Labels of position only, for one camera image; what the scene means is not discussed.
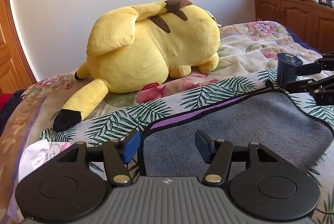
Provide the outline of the palm leaf print cloth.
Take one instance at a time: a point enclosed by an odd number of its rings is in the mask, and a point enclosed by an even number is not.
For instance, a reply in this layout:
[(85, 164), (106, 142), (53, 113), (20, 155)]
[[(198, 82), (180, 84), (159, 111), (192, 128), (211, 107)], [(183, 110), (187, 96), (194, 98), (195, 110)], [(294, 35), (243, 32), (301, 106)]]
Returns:
[(191, 122), (150, 135), (143, 155), (149, 175), (202, 177), (207, 165), (195, 148), (201, 129), (237, 146), (260, 142), (302, 170), (320, 188), (316, 223), (333, 223), (333, 106), (319, 107), (307, 93), (276, 84), (276, 69), (233, 77), (88, 119), (68, 130), (46, 128), (50, 142), (99, 146), (145, 129), (160, 119), (191, 115)]

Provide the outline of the dark blue cup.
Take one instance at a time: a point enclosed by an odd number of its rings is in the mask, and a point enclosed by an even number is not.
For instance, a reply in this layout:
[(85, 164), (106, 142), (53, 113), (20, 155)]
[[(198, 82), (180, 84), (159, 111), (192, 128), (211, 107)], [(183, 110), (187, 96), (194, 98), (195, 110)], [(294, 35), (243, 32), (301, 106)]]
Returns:
[(297, 80), (295, 68), (302, 66), (304, 63), (302, 60), (288, 53), (277, 54), (277, 78), (276, 83), (280, 88), (286, 88), (286, 85), (290, 82)]

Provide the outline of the wooden slatted wardrobe door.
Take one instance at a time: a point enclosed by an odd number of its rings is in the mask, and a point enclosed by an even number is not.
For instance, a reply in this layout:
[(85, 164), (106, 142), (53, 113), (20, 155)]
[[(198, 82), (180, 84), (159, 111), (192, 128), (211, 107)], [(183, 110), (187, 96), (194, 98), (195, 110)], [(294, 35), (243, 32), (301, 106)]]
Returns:
[(10, 0), (1, 0), (1, 94), (14, 93), (36, 83), (14, 24)]

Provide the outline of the red and navy blanket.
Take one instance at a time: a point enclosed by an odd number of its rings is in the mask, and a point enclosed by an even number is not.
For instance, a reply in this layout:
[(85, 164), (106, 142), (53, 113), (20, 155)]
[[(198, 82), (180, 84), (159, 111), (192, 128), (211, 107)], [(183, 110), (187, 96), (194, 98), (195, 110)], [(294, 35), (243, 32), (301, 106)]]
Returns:
[(4, 93), (1, 95), (1, 110), (0, 110), (0, 136), (2, 136), (5, 125), (15, 111), (16, 107), (22, 101), (24, 89), (20, 89), (15, 93)]

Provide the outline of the grey towel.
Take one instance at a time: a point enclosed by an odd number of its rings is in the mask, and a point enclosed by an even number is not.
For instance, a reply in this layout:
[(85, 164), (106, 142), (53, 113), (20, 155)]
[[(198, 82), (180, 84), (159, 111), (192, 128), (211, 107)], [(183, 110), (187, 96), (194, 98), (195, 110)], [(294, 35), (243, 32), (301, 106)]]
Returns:
[(306, 171), (333, 141), (333, 129), (300, 110), (282, 92), (263, 92), (161, 121), (143, 132), (138, 160), (147, 176), (197, 176), (208, 165), (195, 146), (195, 133), (235, 146), (258, 142)]

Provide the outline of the pink tissue box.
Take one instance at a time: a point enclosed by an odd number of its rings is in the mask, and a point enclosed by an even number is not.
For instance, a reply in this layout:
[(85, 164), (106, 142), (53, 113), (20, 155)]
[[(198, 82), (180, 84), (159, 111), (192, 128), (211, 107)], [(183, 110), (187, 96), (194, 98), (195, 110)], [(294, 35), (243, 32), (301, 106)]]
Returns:
[(42, 139), (26, 147), (19, 163), (18, 182), (70, 146), (69, 142)]

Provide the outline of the floral bed blanket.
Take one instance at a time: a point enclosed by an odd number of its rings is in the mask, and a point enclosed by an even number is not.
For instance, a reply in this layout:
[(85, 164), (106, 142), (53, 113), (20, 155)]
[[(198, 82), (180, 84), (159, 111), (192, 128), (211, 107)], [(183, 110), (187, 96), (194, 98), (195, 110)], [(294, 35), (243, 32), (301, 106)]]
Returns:
[(319, 54), (303, 47), (296, 36), (273, 21), (221, 27), (219, 65), (214, 72), (194, 70), (188, 77), (168, 81), (139, 92), (110, 93), (83, 122), (63, 131), (52, 128), (64, 103), (89, 83), (74, 72), (53, 76), (30, 86), (8, 119), (1, 136), (1, 223), (21, 219), (14, 192), (22, 152), (32, 143), (74, 143), (98, 146), (123, 137), (133, 129), (170, 115), (205, 107), (230, 97), (262, 88), (277, 74), (277, 54), (289, 53), (303, 62)]

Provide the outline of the yellow Pikachu plush toy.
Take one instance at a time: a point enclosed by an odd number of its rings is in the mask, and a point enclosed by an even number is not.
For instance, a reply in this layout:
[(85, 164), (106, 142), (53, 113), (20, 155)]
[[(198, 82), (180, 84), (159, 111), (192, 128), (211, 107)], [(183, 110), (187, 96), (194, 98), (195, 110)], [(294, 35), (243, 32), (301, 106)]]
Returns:
[(165, 0), (113, 9), (91, 29), (86, 61), (76, 80), (91, 81), (58, 112), (53, 129), (67, 130), (85, 120), (108, 93), (129, 93), (188, 76), (192, 67), (208, 74), (217, 68), (219, 26), (189, 0)]

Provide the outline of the wooden cabinet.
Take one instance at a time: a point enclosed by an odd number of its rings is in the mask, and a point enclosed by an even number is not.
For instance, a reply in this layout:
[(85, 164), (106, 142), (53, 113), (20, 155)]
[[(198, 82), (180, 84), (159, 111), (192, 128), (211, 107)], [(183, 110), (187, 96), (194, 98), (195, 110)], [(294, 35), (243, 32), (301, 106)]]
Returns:
[(276, 21), (320, 53), (333, 52), (333, 9), (304, 0), (255, 0), (258, 21)]

